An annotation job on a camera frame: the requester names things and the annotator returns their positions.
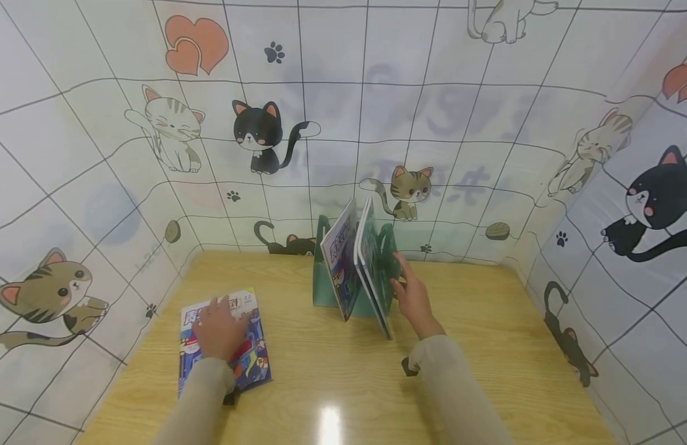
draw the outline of cartoon cat ear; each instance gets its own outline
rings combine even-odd
[[[591,365],[590,363],[588,363],[588,373],[595,378],[599,375],[598,370],[596,370],[595,366]]]
[[[573,331],[573,328],[567,328],[564,333],[567,333],[569,337],[573,338],[573,340],[578,341],[578,338],[576,337],[576,331]]]
[[[160,94],[155,93],[155,90],[150,88],[148,85],[143,85],[143,96],[145,96],[146,102],[150,102],[152,99],[160,98]]]
[[[665,153],[662,153],[662,158],[659,159],[658,165],[663,165],[663,164],[682,164],[682,165],[685,165],[685,159],[682,158],[682,154],[680,153],[680,149],[677,148],[676,145],[670,145],[669,147],[667,147],[667,150],[665,150]]]
[[[398,167],[395,167],[395,170],[392,172],[392,177],[397,178],[403,173],[408,173],[408,170],[405,170],[405,167],[402,165],[398,165]]]
[[[611,118],[615,117],[618,114],[618,108],[612,108],[609,112],[605,113],[605,117],[600,120],[600,126],[602,127],[609,121]]]
[[[430,175],[432,174],[432,170],[433,170],[432,167],[428,167],[426,169],[420,170],[419,173],[422,174],[422,176],[430,177]]]
[[[279,117],[279,107],[277,107],[274,102],[267,102],[267,104],[264,105],[264,111],[271,114],[273,117]]]
[[[22,285],[19,282],[8,282],[0,286],[0,303],[9,304],[12,306],[17,305],[17,298],[19,296],[19,290]]]
[[[234,113],[239,116],[243,111],[249,109],[249,105],[239,100],[232,100],[232,108],[234,108]]]
[[[203,111],[199,111],[199,109],[190,109],[193,114],[195,114],[195,119],[197,119],[197,122],[202,123],[202,121],[205,120],[205,113]]]
[[[46,257],[44,257],[42,262],[39,263],[39,267],[48,266],[51,263],[60,263],[62,261],[66,261],[66,255],[61,252],[60,248],[54,247],[51,249],[51,251],[49,251],[49,253],[46,254]]]

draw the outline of green book stand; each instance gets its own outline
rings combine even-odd
[[[323,260],[323,252],[321,252],[321,239],[330,229],[331,226],[328,222],[328,218],[324,215],[319,216],[318,229],[316,230],[316,249],[314,251],[314,305],[326,308],[338,308],[338,301],[336,300],[333,283],[328,275],[328,267]],[[377,235],[377,248],[379,249],[379,255],[377,255],[379,263],[377,267],[383,270],[382,276],[400,276],[400,265],[392,256],[392,253],[397,250],[392,224],[385,224],[380,229],[380,233]],[[387,305],[384,310],[385,315],[387,315],[390,311],[390,305]],[[353,305],[351,316],[375,316],[375,309],[370,304],[368,295],[362,286],[356,297],[356,303]]]

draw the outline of book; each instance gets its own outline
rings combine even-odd
[[[375,226],[375,211],[372,199],[368,197],[363,205],[361,213],[361,223],[358,225],[356,234],[356,259],[357,270],[364,283],[368,299],[375,309],[375,315],[384,336],[392,339],[390,325],[387,322],[387,313],[390,312],[392,294],[388,291],[390,287],[389,278],[384,273],[381,265],[381,251],[378,245],[378,231]]]
[[[356,243],[354,244],[354,254],[353,254],[353,265],[356,267],[358,276],[361,277],[361,283],[363,290],[368,296],[370,305],[373,308],[375,318],[380,325],[380,329],[384,336],[392,338],[390,336],[390,328],[387,323],[386,313],[381,312],[380,308],[380,298],[375,295],[375,287],[372,284],[372,273],[367,270],[364,262],[370,267],[372,264],[374,253],[371,252],[371,236],[372,236],[372,247],[376,246],[376,230],[375,230],[375,215],[373,214],[373,201],[370,197],[363,204],[363,210],[361,212],[361,221],[358,225],[358,230],[356,233]]]
[[[267,343],[264,341],[262,320],[253,287],[233,294],[218,297],[229,300],[229,309],[237,320],[246,313],[251,313],[244,342],[230,358],[229,365],[234,371],[236,390],[243,392],[271,380]],[[199,311],[209,305],[209,301],[190,305],[180,312],[180,376],[177,396],[180,397],[187,376],[195,363],[202,359],[202,352],[197,338],[192,332],[192,323],[199,320]]]
[[[353,305],[361,290],[361,280],[353,267],[356,222],[356,198],[352,198],[320,243],[344,321],[351,317]]]

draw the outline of cartoon cat tail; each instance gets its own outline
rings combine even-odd
[[[546,285],[546,290],[544,291],[544,304],[546,305],[546,312],[548,312],[548,297],[551,295],[551,290],[557,290],[558,294],[561,296],[561,300],[563,301],[563,304],[568,303],[568,295],[565,293],[565,290],[563,290],[563,287],[560,286],[557,282],[555,281],[549,281],[548,284]]]
[[[291,133],[289,133],[289,146],[286,149],[286,157],[281,165],[279,165],[279,168],[282,169],[291,162],[291,155],[294,153],[294,145],[296,145],[298,140],[302,137],[314,137],[320,134],[320,132],[321,126],[316,122],[305,121],[297,123],[291,129]]]
[[[377,179],[366,178],[358,183],[358,187],[380,194],[380,198],[383,200],[383,210],[389,215],[394,215],[394,212],[390,210],[390,207],[387,205],[387,193],[385,192],[385,186],[382,182]]]
[[[652,249],[646,252],[628,254],[630,261],[635,263],[643,263],[645,261],[650,261],[651,259],[660,256],[661,254],[671,251],[673,248],[687,247],[687,229],[677,232],[676,234],[670,236],[670,238],[664,240],[662,243],[657,244]]]
[[[264,239],[262,236],[262,233],[259,231],[260,227],[262,226],[267,226],[269,229],[274,229],[274,224],[268,222],[268,221],[256,221],[254,224],[254,234],[256,235],[259,240],[264,243],[264,245],[269,245],[269,242]]]
[[[469,0],[467,9],[467,32],[471,38],[481,38],[481,33],[476,30],[474,18],[476,17],[476,0]]]
[[[42,334],[14,331],[0,334],[0,345],[4,345],[6,351],[22,345],[62,346],[70,343],[78,336],[73,334],[67,337],[46,337]]]

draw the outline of person's left hand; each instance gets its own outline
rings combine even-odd
[[[220,303],[212,299],[207,307],[200,309],[199,323],[192,323],[192,332],[197,338],[202,357],[215,357],[229,362],[232,354],[244,340],[250,313],[237,321],[229,312],[229,299]]]

